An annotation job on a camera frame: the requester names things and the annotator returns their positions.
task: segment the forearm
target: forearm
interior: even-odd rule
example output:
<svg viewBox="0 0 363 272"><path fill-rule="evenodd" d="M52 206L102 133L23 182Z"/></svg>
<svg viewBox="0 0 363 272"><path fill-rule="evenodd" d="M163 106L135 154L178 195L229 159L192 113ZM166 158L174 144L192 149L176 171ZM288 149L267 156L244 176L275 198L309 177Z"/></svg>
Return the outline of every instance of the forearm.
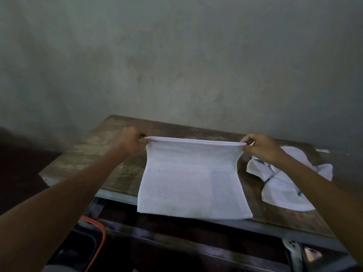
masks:
<svg viewBox="0 0 363 272"><path fill-rule="evenodd" d="M74 228L109 174L126 158L126 155L109 151L74 177L40 192L2 215L2 270L41 270Z"/></svg>
<svg viewBox="0 0 363 272"><path fill-rule="evenodd" d="M284 171L324 218L352 256L363 264L363 209L346 192L290 156L274 164Z"/></svg>

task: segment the concrete wall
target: concrete wall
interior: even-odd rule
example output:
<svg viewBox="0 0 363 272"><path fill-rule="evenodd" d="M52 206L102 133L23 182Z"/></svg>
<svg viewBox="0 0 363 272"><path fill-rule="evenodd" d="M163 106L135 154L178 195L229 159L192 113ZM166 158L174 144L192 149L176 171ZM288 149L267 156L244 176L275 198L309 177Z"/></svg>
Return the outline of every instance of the concrete wall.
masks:
<svg viewBox="0 0 363 272"><path fill-rule="evenodd" d="M110 114L362 150L363 0L1 0L0 126L52 150Z"/></svg>

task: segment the wooden table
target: wooden table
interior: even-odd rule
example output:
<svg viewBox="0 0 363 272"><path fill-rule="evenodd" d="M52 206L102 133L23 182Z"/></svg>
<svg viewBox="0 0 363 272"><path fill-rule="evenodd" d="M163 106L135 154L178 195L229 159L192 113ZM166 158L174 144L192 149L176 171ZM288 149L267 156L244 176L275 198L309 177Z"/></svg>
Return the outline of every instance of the wooden table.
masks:
<svg viewBox="0 0 363 272"><path fill-rule="evenodd" d="M91 131L84 142L75 145L43 169L40 176L48 185L69 178L99 159L109 148L116 132L125 126L141 128L150 136L221 141L239 141L243 137L242 134L237 133L111 115ZM322 163L320 155L310 144L283 140L278 140L278 143L303 150L313 165ZM143 151L123 162L112 172L97 196L137 205L137 195L146 161L146 151ZM242 159L239 160L238 176L253 213L253 219L213 220L212 222L345 251L317 211L297 212L263 202L261 191L264 183L259 178L246 173L246 165L247 163Z"/></svg>

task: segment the crumpled white cloth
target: crumpled white cloth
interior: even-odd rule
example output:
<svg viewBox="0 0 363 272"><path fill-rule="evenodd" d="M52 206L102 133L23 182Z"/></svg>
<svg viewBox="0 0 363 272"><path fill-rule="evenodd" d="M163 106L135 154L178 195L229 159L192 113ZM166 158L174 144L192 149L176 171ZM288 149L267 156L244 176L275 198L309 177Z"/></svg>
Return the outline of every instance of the crumpled white cloth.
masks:
<svg viewBox="0 0 363 272"><path fill-rule="evenodd" d="M322 177L329 181L332 180L333 166L331 164L314 167L302 150L291 146L282 146L281 148L294 159L308 166ZM246 171L247 173L258 176L266 183L261 193L262 201L295 211L315 210L315 207L300 192L293 181L275 166L262 162L253 156L247 163Z"/></svg>
<svg viewBox="0 0 363 272"><path fill-rule="evenodd" d="M199 219L247 219L252 212L237 175L245 143L147 137L140 213Z"/></svg>

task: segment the hand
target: hand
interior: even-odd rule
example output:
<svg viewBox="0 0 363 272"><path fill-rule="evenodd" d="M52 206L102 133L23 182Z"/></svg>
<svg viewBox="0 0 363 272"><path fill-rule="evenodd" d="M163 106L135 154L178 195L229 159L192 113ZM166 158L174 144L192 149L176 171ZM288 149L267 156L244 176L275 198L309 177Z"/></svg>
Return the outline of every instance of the hand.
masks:
<svg viewBox="0 0 363 272"><path fill-rule="evenodd" d="M247 143L247 145L241 147L243 151L270 164L275 164L288 156L272 137L262 133L250 133L242 138L240 142Z"/></svg>
<svg viewBox="0 0 363 272"><path fill-rule="evenodd" d="M148 144L148 139L145 132L142 132L135 127L125 127L120 131L113 142L111 147L116 151L126 154L127 156L134 155L142 151Z"/></svg>

